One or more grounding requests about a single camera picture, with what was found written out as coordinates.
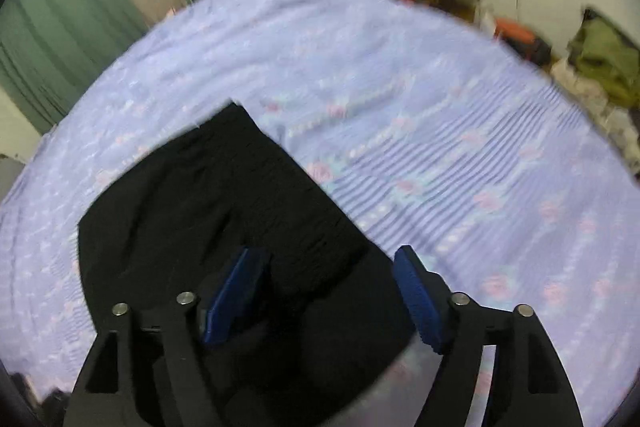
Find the black pants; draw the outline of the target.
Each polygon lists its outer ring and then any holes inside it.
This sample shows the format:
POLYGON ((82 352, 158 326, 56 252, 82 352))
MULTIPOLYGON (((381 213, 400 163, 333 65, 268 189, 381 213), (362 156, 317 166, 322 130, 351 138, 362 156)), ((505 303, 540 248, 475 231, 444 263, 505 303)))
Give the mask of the black pants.
POLYGON ((414 333, 390 259, 236 104, 112 183, 78 254, 70 426, 321 426, 414 333))

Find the purple floral bed sheet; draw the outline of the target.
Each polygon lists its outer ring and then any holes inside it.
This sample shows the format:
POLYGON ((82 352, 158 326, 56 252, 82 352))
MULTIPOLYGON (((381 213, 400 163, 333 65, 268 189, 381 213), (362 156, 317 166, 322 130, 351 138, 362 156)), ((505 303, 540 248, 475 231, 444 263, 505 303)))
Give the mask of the purple floral bed sheet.
POLYGON ((396 0, 201 0, 155 26, 40 141, 1 205, 1 358, 70 389, 94 336, 77 225, 224 104, 386 253, 539 314, 588 426, 639 370, 639 187, 580 108, 455 18, 396 0))

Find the olive green clothes pile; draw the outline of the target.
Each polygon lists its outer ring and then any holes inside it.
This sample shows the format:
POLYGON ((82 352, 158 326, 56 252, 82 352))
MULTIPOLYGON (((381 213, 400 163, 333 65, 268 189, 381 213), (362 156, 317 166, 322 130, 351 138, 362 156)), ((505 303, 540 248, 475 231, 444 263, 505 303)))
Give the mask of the olive green clothes pile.
POLYGON ((639 108, 639 47, 616 23, 587 6, 567 49, 570 65, 600 83, 611 103, 639 108))

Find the red stool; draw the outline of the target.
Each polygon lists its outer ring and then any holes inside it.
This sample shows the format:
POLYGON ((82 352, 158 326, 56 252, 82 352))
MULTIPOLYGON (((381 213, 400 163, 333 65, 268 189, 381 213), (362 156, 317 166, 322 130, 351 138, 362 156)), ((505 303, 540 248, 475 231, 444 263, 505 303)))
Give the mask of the red stool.
POLYGON ((510 18, 495 19, 494 37, 505 42, 523 60, 537 66, 551 63, 551 46, 539 37, 536 32, 520 25, 510 18))

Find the left green curtain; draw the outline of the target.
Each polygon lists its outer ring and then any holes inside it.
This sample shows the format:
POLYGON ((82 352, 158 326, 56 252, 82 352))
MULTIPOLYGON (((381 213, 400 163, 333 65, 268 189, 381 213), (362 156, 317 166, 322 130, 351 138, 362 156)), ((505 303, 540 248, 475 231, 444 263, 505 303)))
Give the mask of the left green curtain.
POLYGON ((1 87, 46 132, 145 31, 131 0, 6 0, 1 87))

